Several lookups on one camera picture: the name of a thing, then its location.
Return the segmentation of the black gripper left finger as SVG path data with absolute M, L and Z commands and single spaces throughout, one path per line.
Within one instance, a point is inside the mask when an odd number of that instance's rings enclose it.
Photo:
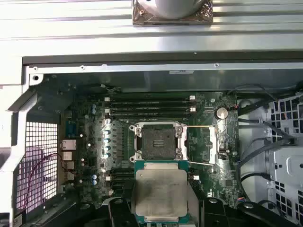
M 136 227 L 137 220 L 131 212 L 127 200 L 112 199 L 108 205 L 96 209 L 90 208 L 86 214 L 80 215 L 71 223 L 71 227 Z

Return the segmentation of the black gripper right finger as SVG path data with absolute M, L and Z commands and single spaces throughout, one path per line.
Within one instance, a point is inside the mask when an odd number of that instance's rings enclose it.
M 232 208 L 217 198 L 209 198 L 203 202 L 203 226 L 295 227 L 296 224 L 254 202 Z

